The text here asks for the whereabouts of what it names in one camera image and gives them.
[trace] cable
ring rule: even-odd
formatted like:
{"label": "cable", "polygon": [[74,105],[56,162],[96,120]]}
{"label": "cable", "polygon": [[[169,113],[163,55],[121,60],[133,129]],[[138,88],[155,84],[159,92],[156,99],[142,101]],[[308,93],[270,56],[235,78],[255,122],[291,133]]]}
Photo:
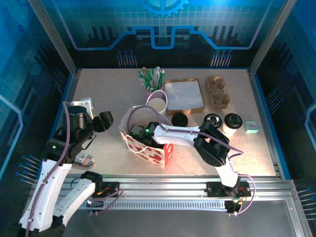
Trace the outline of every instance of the cable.
{"label": "cable", "polygon": [[250,175],[247,175],[247,174],[239,174],[238,176],[240,176],[240,177],[247,177],[247,178],[251,179],[251,181],[252,181],[252,183],[253,183],[253,195],[252,195],[252,197],[251,197],[251,200],[250,200],[249,205],[248,205],[244,210],[235,213],[235,216],[240,215],[240,214],[242,214],[243,212],[245,212],[245,211],[252,205],[253,200],[254,200],[255,195],[256,195],[256,183],[255,183],[255,181],[253,180],[253,178],[252,178]]}
{"label": "cable", "polygon": [[133,151],[130,147],[129,147],[129,144],[128,144],[128,141],[127,141],[127,138],[125,138],[125,142],[126,142],[126,144],[127,144],[127,148],[131,151],[131,152],[133,152],[133,153],[135,153],[135,154],[139,154],[139,153],[142,153],[143,151],[145,151],[148,147],[145,147],[144,149],[142,149],[141,151],[138,151],[138,152],[135,152],[135,151]]}
{"label": "cable", "polygon": [[90,201],[102,201],[102,200],[106,200],[106,199],[108,199],[108,198],[110,198],[110,197],[112,197],[112,196],[114,196],[114,195],[120,193],[120,194],[117,196],[117,198],[116,198],[109,206],[107,206],[105,209],[103,209],[102,211],[99,211],[99,212],[97,212],[97,211],[95,211],[95,212],[90,212],[90,215],[96,215],[96,216],[97,216],[98,214],[102,214],[102,213],[106,212],[107,210],[109,210],[110,207],[113,206],[114,203],[115,203],[115,202],[119,199],[119,197],[123,194],[123,192],[124,192],[124,189],[119,189],[118,191],[116,191],[116,192],[114,192],[114,193],[112,193],[112,194],[110,194],[110,195],[108,195],[108,196],[106,196],[106,197],[95,198],[95,199],[90,200]]}
{"label": "cable", "polygon": [[71,188],[71,189],[74,189],[73,187],[71,187],[71,185],[73,184],[73,182],[74,182],[76,179],[80,179],[80,178],[74,178],[74,179],[71,181],[71,183],[70,183],[70,188]]}
{"label": "cable", "polygon": [[64,106],[64,110],[65,110],[65,114],[66,114],[66,143],[65,143],[65,147],[64,150],[60,156],[60,158],[58,159],[58,161],[56,162],[56,164],[53,166],[53,168],[48,172],[48,174],[46,175],[46,177],[43,179],[41,185],[39,186],[38,192],[36,193],[35,197],[34,197],[34,201],[32,203],[31,206],[31,211],[30,211],[30,215],[28,218],[28,224],[26,226],[26,230],[25,230],[25,237],[29,236],[30,233],[30,228],[31,228],[31,222],[33,221],[33,216],[34,216],[34,210],[36,208],[36,204],[38,202],[38,199],[42,193],[42,190],[44,188],[44,185],[47,184],[48,179],[50,178],[50,176],[53,174],[53,172],[55,171],[55,169],[58,167],[58,165],[60,164],[60,162],[63,160],[63,158],[66,155],[66,152],[68,150],[68,146],[69,146],[69,140],[70,140],[70,117],[69,117],[69,112],[68,112],[68,108],[67,108],[67,104],[68,102],[64,101],[63,102],[63,106]]}
{"label": "cable", "polygon": [[155,114],[156,114],[156,117],[157,117],[159,126],[160,126],[163,130],[165,130],[165,131],[199,134],[199,135],[202,135],[202,136],[204,136],[204,137],[207,137],[207,138],[209,138],[209,139],[211,139],[211,140],[213,140],[213,141],[215,141],[215,142],[221,144],[222,146],[224,146],[224,147],[226,147],[226,148],[228,148],[228,149],[230,149],[230,150],[233,150],[233,151],[237,152],[237,154],[233,154],[232,156],[230,156],[230,157],[228,158],[228,160],[231,160],[233,157],[240,156],[240,155],[243,154],[243,152],[242,152],[241,150],[238,150],[238,149],[236,149],[236,148],[234,148],[234,147],[232,147],[232,146],[230,146],[230,145],[228,145],[228,144],[226,144],[226,143],[224,143],[224,142],[218,140],[217,138],[215,138],[215,137],[213,137],[213,136],[211,136],[211,135],[209,135],[209,134],[206,134],[206,133],[204,133],[204,132],[199,132],[199,131],[187,131],[187,130],[180,130],[180,129],[167,129],[167,128],[165,128],[165,127],[162,125],[162,123],[161,123],[160,114],[159,114],[153,107],[146,106],[146,105],[138,106],[138,107],[136,107],[136,108],[130,113],[130,115],[128,116],[128,119],[127,119],[127,131],[128,131],[128,132],[130,132],[130,129],[129,129],[129,121],[130,121],[132,115],[134,114],[134,112],[135,112],[136,110],[141,109],[141,108],[149,108],[149,109],[152,109],[152,110],[155,112]]}

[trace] black cup lid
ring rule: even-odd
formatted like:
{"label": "black cup lid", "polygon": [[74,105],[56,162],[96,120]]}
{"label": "black cup lid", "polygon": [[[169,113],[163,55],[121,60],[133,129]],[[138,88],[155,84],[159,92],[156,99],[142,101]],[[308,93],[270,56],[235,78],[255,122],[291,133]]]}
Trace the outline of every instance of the black cup lid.
{"label": "black cup lid", "polygon": [[242,119],[237,114],[227,114],[224,118],[224,123],[229,128],[238,129],[242,126]]}
{"label": "black cup lid", "polygon": [[176,127],[186,127],[188,125],[188,117],[183,113],[177,113],[172,117],[171,123]]}
{"label": "black cup lid", "polygon": [[210,122],[215,128],[219,128],[222,125],[222,119],[217,114],[206,115],[204,122]]}

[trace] speckled countertop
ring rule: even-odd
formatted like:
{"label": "speckled countertop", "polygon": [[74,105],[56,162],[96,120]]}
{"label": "speckled countertop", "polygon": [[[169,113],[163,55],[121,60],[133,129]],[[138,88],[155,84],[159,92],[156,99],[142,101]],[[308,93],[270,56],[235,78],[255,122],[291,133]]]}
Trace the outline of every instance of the speckled countertop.
{"label": "speckled countertop", "polygon": [[[231,102],[222,112],[214,111],[209,105],[205,89],[208,76],[221,76],[225,79],[225,90]],[[205,101],[203,113],[188,115],[188,126],[201,125],[203,118],[209,113],[217,113],[222,120],[226,114],[237,113],[243,121],[258,121],[258,133],[246,134],[242,127],[230,137],[230,145],[244,151],[244,155],[233,160],[234,166],[239,173],[255,176],[275,175],[246,69],[165,69],[165,80],[184,78],[199,79]],[[145,104],[143,90],[138,81],[138,69],[82,69],[74,100],[93,98],[94,114],[110,110],[114,115],[114,123],[109,130],[97,134],[97,138],[85,151],[95,157],[94,166],[87,169],[74,165],[70,173],[91,170],[100,174],[217,175],[216,169],[206,164],[194,148],[175,145],[166,169],[127,151],[119,133],[120,119],[128,108]]]}

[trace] cardboard tray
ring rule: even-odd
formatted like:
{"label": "cardboard tray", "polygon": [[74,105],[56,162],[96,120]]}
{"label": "cardboard tray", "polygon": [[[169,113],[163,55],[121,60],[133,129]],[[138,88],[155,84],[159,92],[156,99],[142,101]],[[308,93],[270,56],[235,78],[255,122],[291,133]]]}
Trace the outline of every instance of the cardboard tray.
{"label": "cardboard tray", "polygon": [[183,113],[183,114],[203,113],[203,111],[205,109],[205,101],[204,101],[204,98],[202,96],[201,85],[200,85],[199,80],[197,78],[188,78],[188,79],[183,79],[183,80],[165,80],[163,85],[165,85],[167,83],[173,83],[173,82],[196,81],[196,80],[198,82],[199,91],[201,93],[201,97],[202,97],[202,101],[203,101],[203,107],[195,108],[195,109],[188,109],[188,110],[168,110],[168,108],[167,108],[167,111],[166,111],[167,115],[175,115],[177,113]]}

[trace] metal pillar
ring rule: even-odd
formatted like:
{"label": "metal pillar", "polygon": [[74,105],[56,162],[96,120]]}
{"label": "metal pillar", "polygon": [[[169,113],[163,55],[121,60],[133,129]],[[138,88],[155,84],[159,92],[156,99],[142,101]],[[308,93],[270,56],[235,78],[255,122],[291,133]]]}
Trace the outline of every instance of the metal pillar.
{"label": "metal pillar", "polygon": [[64,61],[66,67],[72,75],[75,75],[77,72],[77,68],[75,63],[73,62],[69,52],[67,51],[66,46],[64,45],[56,27],[54,26],[52,20],[50,19],[48,12],[46,11],[43,3],[40,0],[28,0],[29,4],[33,8],[36,16],[38,17],[40,23],[45,29],[48,37],[54,44],[57,52],[60,57]]}
{"label": "metal pillar", "polygon": [[260,46],[256,56],[254,57],[251,65],[250,65],[250,74],[254,75],[258,70],[262,60],[266,56],[268,50],[270,49],[272,43],[274,42],[275,38],[279,34],[283,24],[285,23],[287,17],[289,16],[294,4],[297,0],[287,0],[281,7],[280,11],[278,12],[274,23],[272,24],[269,32],[267,33],[265,39],[263,40],[262,45]]}

